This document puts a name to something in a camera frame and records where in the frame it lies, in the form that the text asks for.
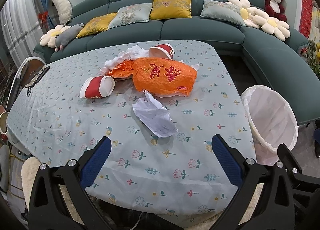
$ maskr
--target red and white paper cup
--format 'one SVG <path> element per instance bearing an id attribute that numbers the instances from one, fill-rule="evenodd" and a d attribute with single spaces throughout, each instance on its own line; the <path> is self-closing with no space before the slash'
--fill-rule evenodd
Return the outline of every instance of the red and white paper cup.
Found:
<path id="1" fill-rule="evenodd" d="M 149 49 L 149 57 L 173 59 L 173 47 L 171 44 L 159 44 Z"/>
<path id="2" fill-rule="evenodd" d="M 115 80 L 109 76 L 91 77 L 80 90 L 80 98 L 104 98 L 110 96 L 115 87 Z"/>

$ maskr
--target red wall decoration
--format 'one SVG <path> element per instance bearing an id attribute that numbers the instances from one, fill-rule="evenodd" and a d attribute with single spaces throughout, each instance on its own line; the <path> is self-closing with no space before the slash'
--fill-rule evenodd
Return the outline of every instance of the red wall decoration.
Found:
<path id="1" fill-rule="evenodd" d="M 312 21 L 312 0 L 302 0 L 299 32 L 309 38 Z"/>

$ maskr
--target red chinese characters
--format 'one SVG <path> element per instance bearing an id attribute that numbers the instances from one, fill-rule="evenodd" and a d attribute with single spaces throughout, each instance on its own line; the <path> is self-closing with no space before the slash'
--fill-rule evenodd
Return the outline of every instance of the red chinese characters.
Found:
<path id="1" fill-rule="evenodd" d="M 150 66 L 152 67 L 152 71 L 150 72 L 150 78 L 153 79 L 155 77 L 159 77 L 160 68 L 164 67 L 164 65 L 157 67 L 156 64 L 151 63 Z M 165 73 L 164 75 L 167 76 L 169 82 L 174 81 L 176 79 L 176 76 L 180 75 L 180 71 L 181 71 L 180 69 L 176 70 L 176 68 L 173 66 L 170 66 L 169 69 L 167 68 L 164 68 L 164 69 L 167 71 L 167 73 Z"/>
<path id="2" fill-rule="evenodd" d="M 150 66 L 152 67 L 152 71 L 150 72 L 150 78 L 159 77 L 160 75 L 160 68 L 164 67 L 164 65 L 161 65 L 157 67 L 156 64 L 151 63 Z"/>
<path id="3" fill-rule="evenodd" d="M 165 73 L 165 76 L 168 77 L 169 82 L 172 82 L 173 80 L 175 80 L 176 76 L 179 76 L 181 71 L 180 69 L 176 70 L 176 68 L 172 66 L 170 67 L 170 69 L 167 69 L 167 68 L 164 68 L 164 69 L 167 71 L 167 73 Z"/>

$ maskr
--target tablecloth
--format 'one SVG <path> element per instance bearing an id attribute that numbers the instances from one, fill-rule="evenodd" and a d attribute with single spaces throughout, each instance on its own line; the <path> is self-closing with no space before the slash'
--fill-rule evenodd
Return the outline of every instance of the tablecloth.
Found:
<path id="1" fill-rule="evenodd" d="M 135 116 L 132 104 L 144 94 L 131 79 L 116 82 L 109 97 L 79 98 L 81 86 L 98 76 L 106 60 L 136 44 L 148 49 L 161 43 L 173 45 L 174 60 L 200 65 L 189 97 L 157 98 L 179 133 L 158 139 Z M 219 133 L 244 157 L 255 159 L 255 152 L 238 92 L 212 46 L 188 40 L 140 42 L 84 52 L 49 66 L 29 97 L 22 90 L 7 119 L 10 130 L 41 162 L 64 165 L 106 135 L 111 154 L 86 188 L 88 194 L 175 217 L 226 208 L 237 188 L 212 152 L 212 136 Z"/>

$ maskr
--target orange plastic bag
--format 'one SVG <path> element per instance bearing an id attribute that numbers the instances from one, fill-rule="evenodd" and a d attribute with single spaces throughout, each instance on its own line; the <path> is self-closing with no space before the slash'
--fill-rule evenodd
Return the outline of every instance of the orange plastic bag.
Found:
<path id="1" fill-rule="evenodd" d="M 197 71 L 175 60 L 139 58 L 133 64 L 133 83 L 138 91 L 148 90 L 158 97 L 189 96 Z"/>
<path id="2" fill-rule="evenodd" d="M 133 74 L 133 60 L 125 60 L 106 74 L 112 78 L 130 78 Z"/>

